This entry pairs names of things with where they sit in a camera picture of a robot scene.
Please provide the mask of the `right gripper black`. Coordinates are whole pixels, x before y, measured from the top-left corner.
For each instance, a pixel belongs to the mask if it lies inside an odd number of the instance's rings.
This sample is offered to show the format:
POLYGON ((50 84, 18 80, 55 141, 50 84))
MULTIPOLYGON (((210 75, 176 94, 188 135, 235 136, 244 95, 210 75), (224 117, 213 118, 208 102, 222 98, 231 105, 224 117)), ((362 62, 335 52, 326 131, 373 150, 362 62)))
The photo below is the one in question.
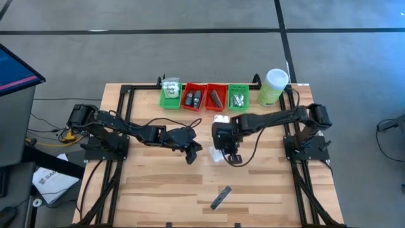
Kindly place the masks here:
POLYGON ((243 162, 240 155, 234 155, 234 158, 233 155, 231 155, 238 153, 239 144, 240 138, 233 135, 232 126, 229 123, 226 123, 223 130, 223 151, 227 155, 227 160, 236 165, 243 162))

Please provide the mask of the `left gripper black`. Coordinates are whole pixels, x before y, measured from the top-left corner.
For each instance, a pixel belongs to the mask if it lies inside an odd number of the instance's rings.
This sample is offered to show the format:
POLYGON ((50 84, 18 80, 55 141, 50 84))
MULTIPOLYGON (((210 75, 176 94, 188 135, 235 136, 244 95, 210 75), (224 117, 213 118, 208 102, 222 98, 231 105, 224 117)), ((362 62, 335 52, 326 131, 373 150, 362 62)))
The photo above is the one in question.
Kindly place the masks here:
POLYGON ((176 129, 172 129, 163 133, 162 147, 174 150, 186 151, 185 160, 187 164, 192 164, 196 159, 196 151, 203 149, 202 145, 194 140, 188 144, 179 144, 176 142, 174 136, 176 129))

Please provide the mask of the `red plastic basket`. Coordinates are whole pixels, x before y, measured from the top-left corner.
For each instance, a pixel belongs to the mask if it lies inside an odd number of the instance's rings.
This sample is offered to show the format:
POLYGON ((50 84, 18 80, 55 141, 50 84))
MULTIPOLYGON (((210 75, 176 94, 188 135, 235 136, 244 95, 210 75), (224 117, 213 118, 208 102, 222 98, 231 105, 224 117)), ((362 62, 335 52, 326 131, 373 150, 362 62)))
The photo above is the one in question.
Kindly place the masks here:
POLYGON ((206 93, 206 86, 205 85, 187 83, 185 85, 185 87, 184 87, 184 91, 183 91, 183 95, 182 95, 182 99, 181 99, 181 103, 180 103, 181 107, 183 109, 186 109, 186 110, 199 111, 201 106, 203 105, 203 100, 204 100, 204 97, 205 97, 205 93, 206 93), (187 95, 187 93, 189 91, 193 91, 194 94, 195 94, 196 91, 201 91, 202 92, 202 98, 201 98, 201 103, 200 103, 199 108, 194 108, 193 106, 185 106, 184 105, 186 95, 187 95))
POLYGON ((209 111, 223 111, 227 105, 227 90, 228 86, 226 84, 208 84, 207 91, 206 91, 206 99, 205 99, 205 108, 209 111), (212 90, 216 90, 221 102, 223 104, 223 108, 217 108, 211 99, 210 92, 212 90))

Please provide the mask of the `green plastic basket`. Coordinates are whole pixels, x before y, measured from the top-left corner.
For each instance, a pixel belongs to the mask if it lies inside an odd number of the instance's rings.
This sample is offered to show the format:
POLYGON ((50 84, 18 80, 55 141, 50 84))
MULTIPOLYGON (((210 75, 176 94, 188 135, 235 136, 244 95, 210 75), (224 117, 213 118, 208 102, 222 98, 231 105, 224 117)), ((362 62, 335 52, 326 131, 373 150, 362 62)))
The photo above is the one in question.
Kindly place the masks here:
POLYGON ((246 111, 249 107, 249 86, 242 84, 229 84, 228 85, 228 109, 231 111, 246 111), (243 94, 244 95, 244 106, 243 107, 233 107, 232 106, 232 95, 233 94, 243 94))
POLYGON ((161 88, 161 97, 160 97, 159 105, 161 108, 164 108, 164 109, 177 110, 180 108, 181 97, 182 97, 181 83, 180 83, 180 96, 176 99, 165 98, 165 93, 163 91, 163 88, 161 88))

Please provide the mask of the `disinfecting wipes canister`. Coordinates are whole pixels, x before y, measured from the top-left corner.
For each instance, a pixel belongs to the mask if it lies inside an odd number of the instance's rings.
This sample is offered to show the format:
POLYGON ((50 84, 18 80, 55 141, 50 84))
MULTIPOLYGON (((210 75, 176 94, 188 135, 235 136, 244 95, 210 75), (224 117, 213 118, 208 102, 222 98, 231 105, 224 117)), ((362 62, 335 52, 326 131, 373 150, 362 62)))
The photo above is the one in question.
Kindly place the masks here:
POLYGON ((289 75, 285 71, 279 68, 269 70, 259 90, 258 103, 273 106, 288 83, 289 75))

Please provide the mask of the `black shelf board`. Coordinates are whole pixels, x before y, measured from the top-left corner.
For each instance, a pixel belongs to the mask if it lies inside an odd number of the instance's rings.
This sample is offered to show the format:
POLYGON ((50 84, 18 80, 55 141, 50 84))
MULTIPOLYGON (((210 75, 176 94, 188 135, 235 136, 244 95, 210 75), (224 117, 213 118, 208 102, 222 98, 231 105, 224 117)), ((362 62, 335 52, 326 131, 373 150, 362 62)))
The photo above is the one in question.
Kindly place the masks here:
POLYGON ((81 179, 85 172, 84 167, 59 159, 55 156, 51 156, 30 146, 24 146, 22 162, 33 162, 38 167, 53 170, 61 174, 76 177, 78 179, 81 179))

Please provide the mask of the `white printed booklet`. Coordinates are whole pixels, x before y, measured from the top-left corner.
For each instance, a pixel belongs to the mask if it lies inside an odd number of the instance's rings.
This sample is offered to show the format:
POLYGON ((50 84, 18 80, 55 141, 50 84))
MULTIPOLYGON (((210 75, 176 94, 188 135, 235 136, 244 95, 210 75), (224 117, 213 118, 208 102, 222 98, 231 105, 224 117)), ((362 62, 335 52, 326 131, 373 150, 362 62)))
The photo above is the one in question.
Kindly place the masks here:
POLYGON ((45 202, 52 204, 78 181, 79 178, 40 167, 34 172, 32 184, 45 202))

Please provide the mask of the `large display screen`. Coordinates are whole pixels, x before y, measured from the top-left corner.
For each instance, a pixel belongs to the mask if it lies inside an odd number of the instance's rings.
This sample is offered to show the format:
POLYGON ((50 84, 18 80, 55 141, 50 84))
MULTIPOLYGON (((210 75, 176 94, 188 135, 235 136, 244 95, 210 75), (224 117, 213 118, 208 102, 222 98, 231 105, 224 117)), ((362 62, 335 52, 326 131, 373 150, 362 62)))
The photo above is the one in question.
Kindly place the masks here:
POLYGON ((0 43, 0 97, 46 82, 46 78, 0 43))

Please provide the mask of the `black aluminium table frame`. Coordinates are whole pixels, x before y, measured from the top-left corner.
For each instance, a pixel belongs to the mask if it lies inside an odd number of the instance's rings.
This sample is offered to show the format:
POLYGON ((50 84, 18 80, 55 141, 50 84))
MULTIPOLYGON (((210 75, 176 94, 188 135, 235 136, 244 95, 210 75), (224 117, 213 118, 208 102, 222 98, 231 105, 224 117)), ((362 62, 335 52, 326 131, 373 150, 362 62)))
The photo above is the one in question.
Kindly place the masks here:
POLYGON ((118 190, 103 207, 102 222, 113 215, 114 227, 242 228, 308 227, 313 217, 308 198, 296 194, 283 137, 289 127, 271 127, 244 139, 240 153, 246 166, 215 163, 209 154, 214 113, 208 110, 164 110, 160 90, 140 83, 133 94, 122 94, 120 84, 107 84, 101 108, 121 113, 138 124, 165 124, 169 129, 197 118, 197 142, 203 149, 193 164, 178 151, 148 147, 130 139, 118 190), (232 192, 217 210, 210 204, 225 186, 232 192))

